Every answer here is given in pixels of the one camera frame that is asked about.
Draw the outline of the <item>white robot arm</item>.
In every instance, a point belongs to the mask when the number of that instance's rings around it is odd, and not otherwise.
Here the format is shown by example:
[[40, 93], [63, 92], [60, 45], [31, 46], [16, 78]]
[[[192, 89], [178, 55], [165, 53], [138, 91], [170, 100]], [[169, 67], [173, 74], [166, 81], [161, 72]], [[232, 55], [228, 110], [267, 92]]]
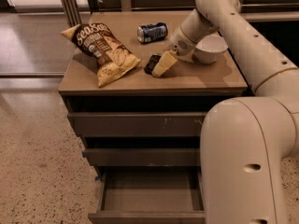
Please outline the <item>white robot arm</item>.
[[253, 92], [213, 106], [202, 125], [206, 224], [289, 224], [280, 168], [299, 151], [299, 68], [239, 9], [238, 0], [195, 0], [166, 46], [186, 55], [220, 32]]

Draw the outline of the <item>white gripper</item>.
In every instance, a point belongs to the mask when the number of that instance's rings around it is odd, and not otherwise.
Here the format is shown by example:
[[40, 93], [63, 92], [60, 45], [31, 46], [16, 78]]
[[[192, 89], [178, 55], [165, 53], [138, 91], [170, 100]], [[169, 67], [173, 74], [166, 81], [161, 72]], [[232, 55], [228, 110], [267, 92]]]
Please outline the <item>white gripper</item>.
[[154, 77], [160, 77], [164, 74], [172, 65], [174, 65], [178, 58], [184, 62], [192, 62], [193, 51], [195, 43], [193, 43], [181, 30], [177, 30], [171, 34], [167, 49], [160, 58], [159, 62], [155, 65], [152, 75]]

